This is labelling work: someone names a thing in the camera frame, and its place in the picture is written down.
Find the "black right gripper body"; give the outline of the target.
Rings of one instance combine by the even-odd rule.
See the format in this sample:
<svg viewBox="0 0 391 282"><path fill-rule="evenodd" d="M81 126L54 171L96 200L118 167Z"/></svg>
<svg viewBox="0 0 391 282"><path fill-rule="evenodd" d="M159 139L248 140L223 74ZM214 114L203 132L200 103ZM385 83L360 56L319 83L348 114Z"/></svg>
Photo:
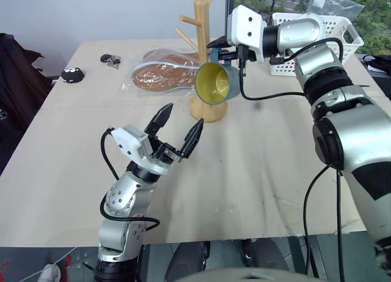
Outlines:
<svg viewBox="0 0 391 282"><path fill-rule="evenodd" d="M234 51L237 51L238 53L238 58L237 60L242 60L242 61L251 61L251 62L255 62L256 61L256 55L254 53L253 50L249 49L248 46L246 45L242 45L242 44L234 44L232 41L231 41L231 38L228 37L228 35L226 35L227 37L227 41L229 43L229 46L231 47L234 47L235 50Z"/></svg>

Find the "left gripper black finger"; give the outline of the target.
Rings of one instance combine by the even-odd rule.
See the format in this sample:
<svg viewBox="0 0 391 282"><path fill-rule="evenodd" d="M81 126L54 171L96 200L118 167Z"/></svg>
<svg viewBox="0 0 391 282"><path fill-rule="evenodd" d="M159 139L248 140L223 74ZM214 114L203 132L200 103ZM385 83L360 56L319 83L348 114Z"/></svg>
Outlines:
<svg viewBox="0 0 391 282"><path fill-rule="evenodd" d="M201 118L187 133L185 142L180 150L180 158L188 159L194 148L197 146L204 124L204 118Z"/></svg>
<svg viewBox="0 0 391 282"><path fill-rule="evenodd" d="M144 132L149 138L156 138L157 132L167 123L173 106L173 103L166 104L153 116L147 127L144 129Z"/></svg>

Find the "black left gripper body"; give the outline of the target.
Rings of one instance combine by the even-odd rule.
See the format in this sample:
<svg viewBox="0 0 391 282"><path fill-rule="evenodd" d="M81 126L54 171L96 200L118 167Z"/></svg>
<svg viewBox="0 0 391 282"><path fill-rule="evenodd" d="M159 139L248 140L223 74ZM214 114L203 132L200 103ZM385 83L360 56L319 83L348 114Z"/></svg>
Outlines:
<svg viewBox="0 0 391 282"><path fill-rule="evenodd" d="M185 154L172 145L162 142L157 136L148 136L152 152L150 157L164 164L172 164L174 161L180 162L185 158Z"/></svg>

